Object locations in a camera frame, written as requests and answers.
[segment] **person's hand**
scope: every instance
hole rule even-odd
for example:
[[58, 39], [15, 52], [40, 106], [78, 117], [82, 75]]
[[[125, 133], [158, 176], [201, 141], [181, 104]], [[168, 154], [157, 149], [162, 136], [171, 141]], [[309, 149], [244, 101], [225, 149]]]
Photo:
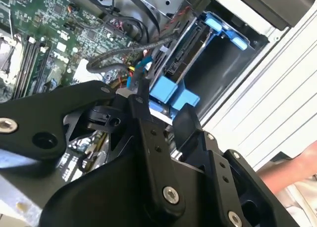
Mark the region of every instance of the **person's hand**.
[[317, 141], [293, 160], [274, 165], [258, 174], [274, 194], [317, 174]]

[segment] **black mount arm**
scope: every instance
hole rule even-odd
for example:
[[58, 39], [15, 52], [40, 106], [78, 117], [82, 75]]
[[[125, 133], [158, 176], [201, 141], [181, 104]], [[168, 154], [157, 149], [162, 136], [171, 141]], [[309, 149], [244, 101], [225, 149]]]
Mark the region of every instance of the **black mount arm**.
[[224, 154], [186, 104], [173, 121], [180, 161], [138, 94], [87, 82], [0, 105], [0, 168], [47, 176], [67, 145], [95, 130], [110, 134], [107, 163], [57, 191], [41, 227], [297, 227], [243, 157]]

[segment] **silver screw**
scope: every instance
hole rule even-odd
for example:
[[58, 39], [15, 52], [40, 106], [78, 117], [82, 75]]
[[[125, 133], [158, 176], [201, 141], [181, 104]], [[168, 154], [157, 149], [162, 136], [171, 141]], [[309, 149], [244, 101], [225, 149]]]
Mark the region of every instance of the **silver screw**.
[[163, 196], [170, 204], [177, 204], [179, 202], [179, 196], [177, 191], [171, 186], [166, 186], [163, 189]]
[[233, 156], [234, 156], [236, 159], [240, 159], [240, 155], [239, 155], [237, 152], [233, 152]]
[[143, 99], [141, 97], [137, 97], [135, 100], [137, 100], [139, 103], [143, 103]]
[[102, 87], [101, 90], [102, 90], [103, 92], [110, 92], [110, 90], [107, 89], [106, 87]]
[[235, 227], [242, 227], [242, 221], [236, 213], [229, 211], [228, 217]]
[[212, 136], [212, 134], [208, 134], [207, 136], [209, 139], [214, 140], [214, 137]]
[[0, 133], [12, 133], [18, 129], [18, 124], [10, 119], [2, 117], [0, 118]]

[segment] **motherboard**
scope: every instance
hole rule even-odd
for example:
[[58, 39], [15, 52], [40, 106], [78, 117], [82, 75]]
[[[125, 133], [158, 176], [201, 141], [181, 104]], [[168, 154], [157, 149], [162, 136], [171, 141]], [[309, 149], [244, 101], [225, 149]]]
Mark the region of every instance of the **motherboard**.
[[[73, 14], [69, 7], [75, 9]], [[90, 25], [91, 29], [78, 22]], [[2, 102], [89, 80], [108, 84], [122, 76], [116, 70], [107, 74], [86, 71], [92, 56], [134, 44], [124, 33], [118, 33], [121, 26], [118, 22], [98, 27], [101, 23], [98, 15], [70, 0], [0, 0], [0, 30], [4, 35], [20, 37], [22, 54], [14, 58], [21, 59], [19, 69], [1, 68], [0, 77], [5, 84], [0, 91]], [[130, 60], [130, 55], [118, 55], [106, 63]]]

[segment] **ram slot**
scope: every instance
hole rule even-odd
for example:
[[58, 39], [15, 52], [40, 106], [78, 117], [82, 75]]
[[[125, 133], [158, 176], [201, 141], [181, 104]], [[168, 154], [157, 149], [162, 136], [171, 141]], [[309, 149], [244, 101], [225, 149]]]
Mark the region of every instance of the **ram slot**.
[[26, 44], [24, 45], [22, 62], [12, 99], [18, 99], [26, 95], [27, 87], [34, 69], [34, 64], [40, 50], [40, 43], [33, 42], [32, 40], [32, 38], [28, 38]]
[[44, 76], [44, 71], [45, 71], [46, 63], [47, 63], [48, 57], [50, 55], [50, 52], [51, 52], [51, 50], [48, 49], [38, 63], [38, 67], [37, 67], [38, 75], [36, 78], [36, 83], [34, 85], [34, 89], [33, 89], [32, 94], [40, 93], [41, 85], [46, 82], [46, 77]]

